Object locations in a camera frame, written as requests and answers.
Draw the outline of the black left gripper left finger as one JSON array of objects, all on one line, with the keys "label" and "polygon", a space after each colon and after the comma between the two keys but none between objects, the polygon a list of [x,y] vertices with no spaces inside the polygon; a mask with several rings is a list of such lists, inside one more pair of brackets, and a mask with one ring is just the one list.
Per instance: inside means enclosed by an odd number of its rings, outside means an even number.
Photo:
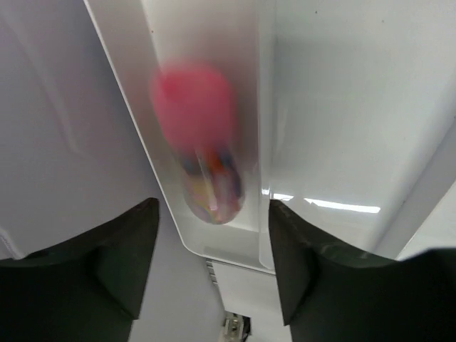
[{"label": "black left gripper left finger", "polygon": [[160,223],[148,198],[24,259],[1,261],[3,341],[127,341],[139,318]]}]

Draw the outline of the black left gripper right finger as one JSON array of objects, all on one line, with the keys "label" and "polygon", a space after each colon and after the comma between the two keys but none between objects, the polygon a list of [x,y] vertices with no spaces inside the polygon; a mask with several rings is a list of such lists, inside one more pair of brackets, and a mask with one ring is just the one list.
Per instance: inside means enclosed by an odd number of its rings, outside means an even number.
[{"label": "black left gripper right finger", "polygon": [[396,261],[269,203],[284,325],[294,341],[453,341],[455,250]]}]

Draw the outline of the pink cap clear tube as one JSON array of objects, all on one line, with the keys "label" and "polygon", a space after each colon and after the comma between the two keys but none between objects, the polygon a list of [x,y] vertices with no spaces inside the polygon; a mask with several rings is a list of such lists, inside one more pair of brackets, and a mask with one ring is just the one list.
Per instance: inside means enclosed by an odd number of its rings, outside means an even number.
[{"label": "pink cap clear tube", "polygon": [[152,77],[150,99],[190,210],[210,224],[232,221],[243,206],[244,185],[235,155],[238,120],[231,83],[212,66],[172,64]]}]

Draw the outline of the white divided plastic tray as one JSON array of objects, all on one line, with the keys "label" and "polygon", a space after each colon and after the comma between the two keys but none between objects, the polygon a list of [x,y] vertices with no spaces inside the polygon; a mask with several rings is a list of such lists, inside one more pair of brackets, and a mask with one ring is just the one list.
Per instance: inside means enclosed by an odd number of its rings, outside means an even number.
[{"label": "white divided plastic tray", "polygon": [[[87,1],[183,245],[272,270],[269,200],[391,259],[455,245],[453,1]],[[172,62],[230,79],[245,202],[191,213],[147,96]]]}]

